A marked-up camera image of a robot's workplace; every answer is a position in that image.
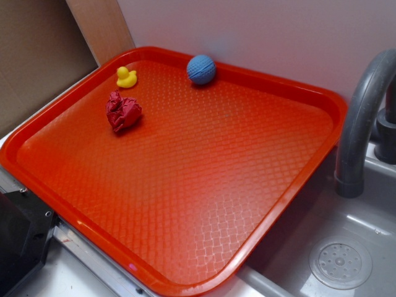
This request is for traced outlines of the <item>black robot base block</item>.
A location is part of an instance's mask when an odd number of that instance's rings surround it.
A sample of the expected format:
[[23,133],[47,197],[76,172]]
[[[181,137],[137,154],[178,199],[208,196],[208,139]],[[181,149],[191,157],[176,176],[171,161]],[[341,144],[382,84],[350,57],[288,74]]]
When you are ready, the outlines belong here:
[[45,266],[55,211],[28,189],[1,194],[1,296]]

